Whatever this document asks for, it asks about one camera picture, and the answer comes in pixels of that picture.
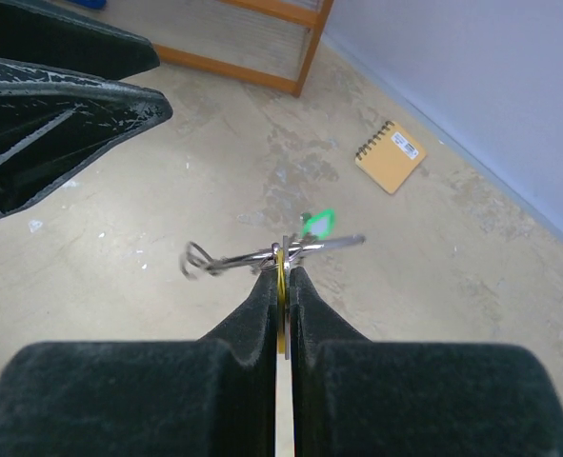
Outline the large silver keyring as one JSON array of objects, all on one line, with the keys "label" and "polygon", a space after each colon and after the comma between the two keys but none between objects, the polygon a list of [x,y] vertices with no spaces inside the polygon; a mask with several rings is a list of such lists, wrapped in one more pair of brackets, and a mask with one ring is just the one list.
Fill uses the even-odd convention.
[{"label": "large silver keyring", "polygon": [[352,248],[366,242],[363,234],[337,238],[319,239],[313,234],[302,238],[291,236],[287,243],[273,243],[269,248],[233,257],[214,258],[194,242],[188,242],[179,257],[179,267],[188,279],[196,279],[198,273],[219,276],[233,268],[250,268],[254,273],[277,267],[277,255],[283,253],[284,261],[290,267],[300,264],[306,257],[335,249]]}]

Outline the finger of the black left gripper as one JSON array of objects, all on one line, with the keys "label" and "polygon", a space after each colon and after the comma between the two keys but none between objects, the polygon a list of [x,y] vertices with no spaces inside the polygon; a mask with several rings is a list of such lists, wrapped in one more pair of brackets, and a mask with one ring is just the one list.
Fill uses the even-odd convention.
[{"label": "finger of the black left gripper", "polygon": [[148,39],[48,1],[0,1],[0,58],[104,79],[160,65]]},{"label": "finger of the black left gripper", "polygon": [[0,58],[0,219],[171,116],[157,90]]}]

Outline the orange wooden shelf rack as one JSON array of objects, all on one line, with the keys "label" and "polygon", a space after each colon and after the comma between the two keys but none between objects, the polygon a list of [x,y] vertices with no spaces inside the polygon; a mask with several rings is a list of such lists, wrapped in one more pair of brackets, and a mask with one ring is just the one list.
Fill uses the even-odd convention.
[{"label": "orange wooden shelf rack", "polygon": [[151,41],[162,61],[299,97],[332,1],[170,1]]}]

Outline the green tag key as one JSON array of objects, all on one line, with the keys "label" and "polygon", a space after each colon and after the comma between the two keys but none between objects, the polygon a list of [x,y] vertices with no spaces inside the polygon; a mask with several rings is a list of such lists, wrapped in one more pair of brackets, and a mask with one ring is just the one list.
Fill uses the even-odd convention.
[{"label": "green tag key", "polygon": [[325,209],[316,214],[309,212],[302,213],[301,236],[312,236],[319,240],[326,239],[334,230],[335,219],[335,211],[333,209]]}]

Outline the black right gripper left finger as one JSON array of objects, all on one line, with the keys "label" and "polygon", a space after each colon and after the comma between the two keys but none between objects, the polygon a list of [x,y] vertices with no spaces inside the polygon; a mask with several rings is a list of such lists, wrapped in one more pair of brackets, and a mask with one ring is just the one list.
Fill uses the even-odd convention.
[{"label": "black right gripper left finger", "polygon": [[0,456],[272,456],[277,280],[193,341],[42,342],[0,376]]}]

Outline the yellow tag key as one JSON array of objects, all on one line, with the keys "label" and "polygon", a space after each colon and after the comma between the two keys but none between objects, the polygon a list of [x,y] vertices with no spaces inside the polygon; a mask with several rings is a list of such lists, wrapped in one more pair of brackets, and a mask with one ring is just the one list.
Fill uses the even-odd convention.
[{"label": "yellow tag key", "polygon": [[274,263],[277,271],[277,352],[286,360],[291,356],[290,312],[289,312],[289,273],[288,250],[279,244],[272,245]]}]

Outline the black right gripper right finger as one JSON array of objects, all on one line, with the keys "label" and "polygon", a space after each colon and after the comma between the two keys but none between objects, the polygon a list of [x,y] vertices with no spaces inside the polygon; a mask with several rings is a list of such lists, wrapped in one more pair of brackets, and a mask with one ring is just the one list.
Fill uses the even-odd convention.
[{"label": "black right gripper right finger", "polygon": [[289,287],[299,456],[563,456],[563,407],[528,350],[375,342],[307,272]]}]

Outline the tan spiral notebook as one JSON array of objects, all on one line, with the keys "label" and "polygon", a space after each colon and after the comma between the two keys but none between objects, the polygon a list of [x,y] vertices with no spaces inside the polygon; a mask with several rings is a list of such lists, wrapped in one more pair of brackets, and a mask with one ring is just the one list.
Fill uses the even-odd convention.
[{"label": "tan spiral notebook", "polygon": [[394,121],[386,121],[356,152],[354,163],[393,195],[426,158],[427,152]]}]

